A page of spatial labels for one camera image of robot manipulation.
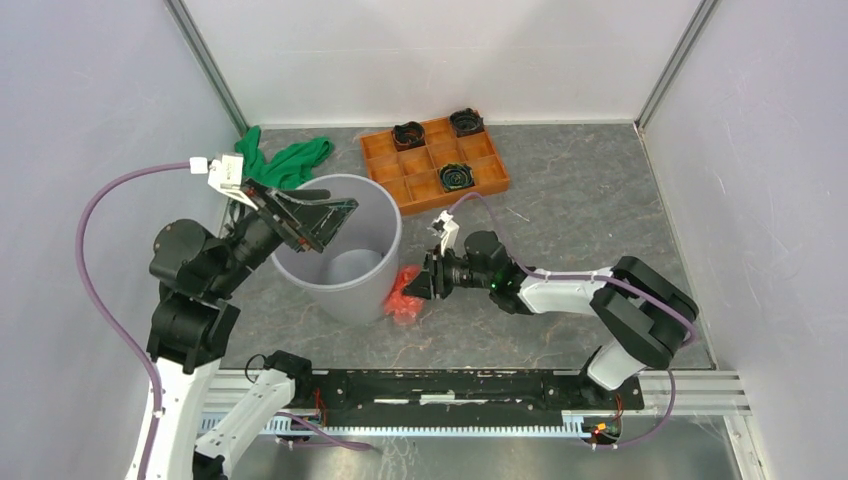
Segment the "red plastic trash bag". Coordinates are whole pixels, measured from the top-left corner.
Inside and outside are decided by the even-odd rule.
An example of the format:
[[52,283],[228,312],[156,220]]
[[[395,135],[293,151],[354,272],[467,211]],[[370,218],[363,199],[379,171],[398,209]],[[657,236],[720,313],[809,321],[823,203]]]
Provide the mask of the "red plastic trash bag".
[[384,302],[384,312],[395,325],[413,325],[423,308],[424,300],[404,293],[404,289],[417,277],[421,268],[406,265],[400,268],[392,289]]

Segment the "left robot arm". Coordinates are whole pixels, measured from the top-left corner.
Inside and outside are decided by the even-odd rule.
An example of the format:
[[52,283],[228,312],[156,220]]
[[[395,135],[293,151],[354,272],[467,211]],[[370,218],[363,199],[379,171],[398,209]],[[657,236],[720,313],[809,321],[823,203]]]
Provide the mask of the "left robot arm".
[[160,300],[146,351],[156,376],[144,421],[150,432],[138,443],[131,479],[227,479],[278,411],[306,405],[315,392],[311,362],[275,352],[223,420],[207,436],[197,434],[240,314],[234,292],[280,247],[323,252],[358,206],[326,189],[279,190],[251,180],[226,194],[247,207],[227,235],[180,219],[155,239],[149,270]]

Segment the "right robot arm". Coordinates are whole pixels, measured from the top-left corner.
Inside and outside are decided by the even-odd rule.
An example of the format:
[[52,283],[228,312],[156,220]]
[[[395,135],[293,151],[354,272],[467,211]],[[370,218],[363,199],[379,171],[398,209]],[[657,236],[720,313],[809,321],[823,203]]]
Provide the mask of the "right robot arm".
[[465,239],[463,254],[443,246],[428,252],[403,293],[445,299],[457,288],[483,289],[509,314],[597,317],[612,339],[590,357],[577,382],[580,400],[591,408],[606,406],[641,371],[667,369],[697,334],[696,302],[633,256],[595,271],[551,272],[518,262],[495,232],[477,231]]

